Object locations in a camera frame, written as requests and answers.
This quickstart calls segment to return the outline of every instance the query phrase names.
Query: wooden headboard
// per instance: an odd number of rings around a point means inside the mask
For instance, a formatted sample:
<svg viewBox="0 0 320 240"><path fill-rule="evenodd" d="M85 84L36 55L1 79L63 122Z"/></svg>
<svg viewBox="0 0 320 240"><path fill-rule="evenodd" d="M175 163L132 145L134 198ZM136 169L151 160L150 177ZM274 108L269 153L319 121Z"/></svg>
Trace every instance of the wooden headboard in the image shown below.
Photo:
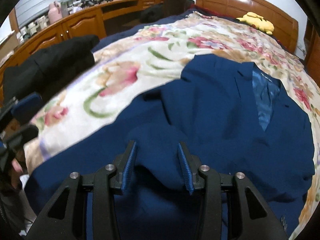
<svg viewBox="0 0 320 240"><path fill-rule="evenodd" d="M254 12L273 23L273 35L294 53L298 40L298 22L265 0L196 0L196 5L234 18Z"/></svg>

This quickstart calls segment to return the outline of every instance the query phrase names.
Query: floral blanket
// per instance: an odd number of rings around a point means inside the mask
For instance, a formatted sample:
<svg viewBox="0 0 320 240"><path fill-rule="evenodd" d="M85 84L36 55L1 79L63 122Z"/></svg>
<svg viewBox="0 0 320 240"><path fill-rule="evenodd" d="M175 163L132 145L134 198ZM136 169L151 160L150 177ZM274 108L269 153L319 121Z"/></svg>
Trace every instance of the floral blanket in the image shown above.
<svg viewBox="0 0 320 240"><path fill-rule="evenodd" d="M320 89L298 58L271 37L218 17L194 12L172 24L147 26L97 51L96 65L33 118L40 132L25 146L28 171L32 173L52 156L112 123L138 94L179 79L195 55L208 53L237 62L254 61L280 79L288 95L309 115L316 175L300 225L291 236L294 239L320 200Z"/></svg>

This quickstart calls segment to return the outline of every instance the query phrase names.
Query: blue gripper pad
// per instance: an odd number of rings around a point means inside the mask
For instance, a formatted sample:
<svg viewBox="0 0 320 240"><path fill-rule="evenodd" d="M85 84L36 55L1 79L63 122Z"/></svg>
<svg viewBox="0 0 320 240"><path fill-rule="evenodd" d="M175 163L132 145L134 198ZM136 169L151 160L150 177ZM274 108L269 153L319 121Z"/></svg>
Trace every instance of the blue gripper pad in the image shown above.
<svg viewBox="0 0 320 240"><path fill-rule="evenodd" d="M186 189L189 191L190 195L192 195L193 191L195 190L192 182L192 173L180 143L178 144L178 159L180 162L184 185L186 186Z"/></svg>
<svg viewBox="0 0 320 240"><path fill-rule="evenodd" d="M121 185L122 192L124 192L127 189L130 183L136 157L137 157L137 143L134 142L128 157L127 164L124 168L123 175L122 175L122 185Z"/></svg>
<svg viewBox="0 0 320 240"><path fill-rule="evenodd" d="M43 107L41 96L37 93L32 93L20 100L12 110L12 116L18 120L20 125L28 123L36 113Z"/></svg>

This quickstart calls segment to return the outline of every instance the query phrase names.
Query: chair backrest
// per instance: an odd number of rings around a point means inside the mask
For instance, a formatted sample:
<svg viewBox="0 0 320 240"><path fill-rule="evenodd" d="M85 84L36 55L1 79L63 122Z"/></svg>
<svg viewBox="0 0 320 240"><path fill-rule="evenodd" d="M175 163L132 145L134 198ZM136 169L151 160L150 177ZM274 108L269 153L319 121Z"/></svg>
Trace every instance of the chair backrest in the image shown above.
<svg viewBox="0 0 320 240"><path fill-rule="evenodd" d="M164 17L179 15L186 11L187 0L164 0Z"/></svg>

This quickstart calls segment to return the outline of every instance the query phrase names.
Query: wooden cabinet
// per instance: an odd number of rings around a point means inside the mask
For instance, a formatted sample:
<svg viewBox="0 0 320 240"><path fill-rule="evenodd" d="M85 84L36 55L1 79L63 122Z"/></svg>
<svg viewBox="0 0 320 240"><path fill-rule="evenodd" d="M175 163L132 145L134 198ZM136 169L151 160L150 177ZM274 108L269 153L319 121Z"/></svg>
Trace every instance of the wooden cabinet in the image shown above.
<svg viewBox="0 0 320 240"><path fill-rule="evenodd" d="M36 37L26 48L29 55L34 54L39 49L47 48L51 45L58 44L66 39L61 24L45 31L42 35Z"/></svg>
<svg viewBox="0 0 320 240"><path fill-rule="evenodd" d="M307 70L310 77L317 83L320 87L320 37L314 30L312 39L312 46L308 55L307 59Z"/></svg>
<svg viewBox="0 0 320 240"><path fill-rule="evenodd" d="M101 9L90 12L78 13L77 16L62 23L62 28L68 38L79 37L88 34L95 34L102 39L106 37Z"/></svg>
<svg viewBox="0 0 320 240"><path fill-rule="evenodd" d="M145 1L143 2L143 6L142 6L142 9L147 9L149 8L150 6L154 5L155 4L155 1Z"/></svg>
<svg viewBox="0 0 320 240"><path fill-rule="evenodd" d="M4 100L4 97L3 97L3 74L4 74L4 70L7 68L7 67L15 67L15 66L18 66L20 65L24 59L23 58L26 58L26 57L17 57L17 56L11 56L5 63L3 66L1 66L0 68L0 107L3 106L3 100Z"/></svg>
<svg viewBox="0 0 320 240"><path fill-rule="evenodd" d="M25 54L24 51L22 51L21 53L16 53L13 56L11 56L0 68L0 86L2 86L2 80L3 80L3 73L4 70L7 67L15 67L15 66L19 66L21 65L26 59L28 58L28 56Z"/></svg>

